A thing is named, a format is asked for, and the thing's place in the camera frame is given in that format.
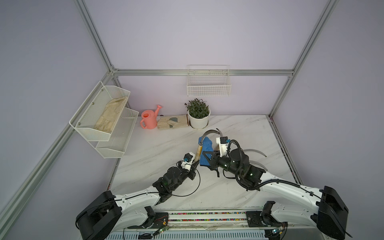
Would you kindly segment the blue fluffy rag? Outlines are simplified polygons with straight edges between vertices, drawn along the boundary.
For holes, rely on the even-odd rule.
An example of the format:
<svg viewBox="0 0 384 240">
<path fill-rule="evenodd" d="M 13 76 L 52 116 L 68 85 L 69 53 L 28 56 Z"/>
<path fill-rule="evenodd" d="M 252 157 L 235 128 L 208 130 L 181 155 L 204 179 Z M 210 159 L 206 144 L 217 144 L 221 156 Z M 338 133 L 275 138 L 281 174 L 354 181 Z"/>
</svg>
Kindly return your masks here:
<svg viewBox="0 0 384 240">
<path fill-rule="evenodd" d="M 212 141 L 208 137 L 204 138 L 203 148 L 200 155 L 200 166 L 203 166 L 203 167 L 211 166 L 209 163 L 209 160 L 211 159 L 212 155 L 209 153 L 214 151 L 212 144 L 213 144 Z"/>
</svg>

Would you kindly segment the sickle with wooden handle middle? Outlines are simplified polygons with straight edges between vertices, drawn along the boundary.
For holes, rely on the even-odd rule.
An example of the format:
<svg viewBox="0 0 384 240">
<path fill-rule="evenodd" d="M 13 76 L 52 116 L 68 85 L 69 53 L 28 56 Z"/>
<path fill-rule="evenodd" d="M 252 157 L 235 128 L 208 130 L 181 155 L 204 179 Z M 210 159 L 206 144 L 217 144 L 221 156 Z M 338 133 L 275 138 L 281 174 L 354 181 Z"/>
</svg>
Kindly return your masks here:
<svg viewBox="0 0 384 240">
<path fill-rule="evenodd" d="M 268 171 L 268 169 L 267 169 L 263 164 L 261 164 L 261 163 L 259 163 L 259 162 L 256 162 L 256 161 L 250 161 L 250 164 L 255 165 L 255 166 L 258 166 L 258 167 L 264 169 L 265 171 Z"/>
</svg>

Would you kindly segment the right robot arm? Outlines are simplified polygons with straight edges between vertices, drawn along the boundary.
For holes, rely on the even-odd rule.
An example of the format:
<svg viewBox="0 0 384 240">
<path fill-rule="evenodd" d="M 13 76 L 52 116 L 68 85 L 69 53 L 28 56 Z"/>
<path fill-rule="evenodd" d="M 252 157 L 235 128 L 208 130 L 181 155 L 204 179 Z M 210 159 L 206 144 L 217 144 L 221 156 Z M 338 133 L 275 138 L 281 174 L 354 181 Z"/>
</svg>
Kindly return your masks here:
<svg viewBox="0 0 384 240">
<path fill-rule="evenodd" d="M 238 149 L 221 155 L 218 151 L 204 151 L 203 156 L 213 169 L 222 168 L 234 174 L 236 182 L 247 191 L 267 192 L 296 203 L 283 206 L 269 200 L 257 217 L 251 217 L 257 226 L 286 228 L 287 223 L 317 227 L 326 236 L 343 240 L 348 235 L 349 210 L 337 191 L 296 184 L 253 166 L 248 156 Z"/>
</svg>

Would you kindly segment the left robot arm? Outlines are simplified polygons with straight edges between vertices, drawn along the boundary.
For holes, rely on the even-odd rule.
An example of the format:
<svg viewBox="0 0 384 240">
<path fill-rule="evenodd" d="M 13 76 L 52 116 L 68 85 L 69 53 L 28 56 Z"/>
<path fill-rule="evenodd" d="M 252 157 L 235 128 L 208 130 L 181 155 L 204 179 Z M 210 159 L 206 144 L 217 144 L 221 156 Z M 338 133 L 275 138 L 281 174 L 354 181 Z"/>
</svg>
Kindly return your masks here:
<svg viewBox="0 0 384 240">
<path fill-rule="evenodd" d="M 124 228 L 150 227 L 156 216 L 153 207 L 174 197 L 173 191 L 187 178 L 193 180 L 196 166 L 171 167 L 142 191 L 125 195 L 103 192 L 76 217 L 75 225 L 82 239 L 104 240 L 110 233 Z"/>
</svg>

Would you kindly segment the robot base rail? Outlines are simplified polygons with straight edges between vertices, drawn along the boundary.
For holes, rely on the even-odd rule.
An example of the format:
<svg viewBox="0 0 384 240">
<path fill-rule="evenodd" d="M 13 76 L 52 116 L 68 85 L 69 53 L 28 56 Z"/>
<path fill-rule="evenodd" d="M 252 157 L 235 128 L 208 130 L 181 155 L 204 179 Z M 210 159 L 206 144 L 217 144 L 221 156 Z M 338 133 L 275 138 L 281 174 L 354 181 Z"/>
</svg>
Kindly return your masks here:
<svg viewBox="0 0 384 240">
<path fill-rule="evenodd" d="M 267 227 L 261 211 L 170 211 L 147 207 L 128 222 L 107 212 L 98 222 L 77 222 L 84 240 L 327 240 L 314 227 L 284 223 Z"/>
</svg>

